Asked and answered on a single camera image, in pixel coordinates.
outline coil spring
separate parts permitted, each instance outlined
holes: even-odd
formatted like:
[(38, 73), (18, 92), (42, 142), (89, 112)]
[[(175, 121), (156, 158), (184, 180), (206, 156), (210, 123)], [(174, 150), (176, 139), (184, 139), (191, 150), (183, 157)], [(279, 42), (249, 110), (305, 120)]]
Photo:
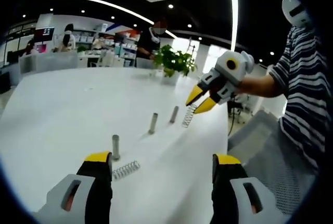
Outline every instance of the coil spring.
[(131, 163), (126, 164), (125, 166), (113, 170), (112, 177), (114, 180), (119, 180), (137, 171), (139, 168), (140, 164), (138, 161), (135, 160)]
[(194, 115), (194, 111), (197, 109), (197, 105), (191, 104), (186, 112), (186, 115), (184, 117), (182, 126), (184, 128), (187, 128), (189, 126), (189, 124), (192, 121), (193, 115)]

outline hand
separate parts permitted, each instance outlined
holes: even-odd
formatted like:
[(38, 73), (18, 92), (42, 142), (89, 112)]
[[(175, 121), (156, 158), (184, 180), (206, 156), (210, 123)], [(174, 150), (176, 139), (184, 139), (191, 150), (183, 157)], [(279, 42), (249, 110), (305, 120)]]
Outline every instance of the hand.
[(150, 59), (150, 60), (155, 60), (155, 58), (156, 58), (156, 56), (155, 56), (155, 55), (153, 55), (153, 54), (150, 54), (150, 56), (149, 56), (149, 59)]

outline curved light strip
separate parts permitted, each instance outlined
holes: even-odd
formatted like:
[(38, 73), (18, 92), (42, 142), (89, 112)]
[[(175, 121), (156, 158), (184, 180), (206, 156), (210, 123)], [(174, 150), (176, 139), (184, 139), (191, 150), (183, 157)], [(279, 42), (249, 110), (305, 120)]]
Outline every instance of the curved light strip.
[[(96, 3), (104, 4), (104, 5), (107, 5), (107, 6), (110, 6), (110, 7), (113, 7), (113, 8), (119, 9), (119, 10), (122, 10), (122, 11), (124, 11), (124, 12), (126, 12), (126, 13), (129, 13), (129, 14), (131, 14), (131, 15), (137, 17), (137, 18), (140, 18), (140, 19), (142, 19), (142, 20), (144, 20), (144, 21), (146, 21), (146, 22), (148, 22), (148, 23), (150, 23), (150, 24), (154, 24), (154, 22), (151, 21), (151, 20), (149, 20), (148, 18), (145, 18), (145, 17), (139, 15), (138, 13), (135, 13), (135, 12), (129, 10), (129, 9), (123, 8), (123, 7), (118, 6), (118, 5), (116, 5), (116, 4), (108, 3), (108, 2), (105, 2), (105, 1), (102, 1), (102, 0), (87, 0), (87, 1), (91, 1), (91, 2), (96, 2)], [(166, 31), (166, 34), (172, 36), (172, 37), (175, 38), (175, 39), (177, 38), (177, 37), (176, 37), (174, 34), (172, 34), (169, 30)]]
[(236, 39), (237, 39), (237, 28), (238, 28), (238, 0), (231, 0), (233, 9), (233, 29), (231, 35), (231, 51), (235, 51)]

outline black ceiling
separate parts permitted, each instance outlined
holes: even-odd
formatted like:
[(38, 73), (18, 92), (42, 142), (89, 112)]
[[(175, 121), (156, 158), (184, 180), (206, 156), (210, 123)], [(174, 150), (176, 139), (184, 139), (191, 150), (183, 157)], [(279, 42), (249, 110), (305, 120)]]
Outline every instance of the black ceiling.
[[(232, 4), (231, 0), (171, 0), (150, 3), (146, 0), (103, 0), (132, 10), (151, 20), (166, 16), (168, 28), (172, 31), (189, 31), (199, 34), (217, 36), (231, 40), (232, 37)], [(281, 0), (239, 0), (239, 19), (237, 43), (245, 46), (257, 60), (264, 64), (274, 63), (285, 47), (285, 40), (290, 28), (281, 10)], [(108, 21), (115, 16), (115, 21), (133, 27), (138, 24), (142, 29), (148, 24), (141, 19), (120, 10), (81, 0), (26, 0), (20, 7), (19, 14), (28, 18), (48, 13), (53, 8), (55, 14), (84, 15)], [(217, 41), (203, 38), (203, 43), (219, 44)]]

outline white tabletop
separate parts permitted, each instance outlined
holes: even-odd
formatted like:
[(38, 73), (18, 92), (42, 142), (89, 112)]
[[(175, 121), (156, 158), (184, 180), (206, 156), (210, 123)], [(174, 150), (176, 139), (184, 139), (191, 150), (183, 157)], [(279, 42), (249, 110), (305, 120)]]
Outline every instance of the white tabletop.
[[(174, 87), (148, 73), (86, 68), (22, 80), (0, 120), (0, 155), (28, 210), (39, 210), (46, 193), (76, 173), (87, 155), (111, 151), (111, 137), (118, 134), (121, 159), (113, 168), (134, 160), (141, 168), (112, 182), (110, 223), (209, 223), (212, 154), (227, 150), (226, 105), (194, 115), (183, 128), (185, 102), (196, 81), (180, 78)], [(149, 135), (155, 112), (156, 132)]]

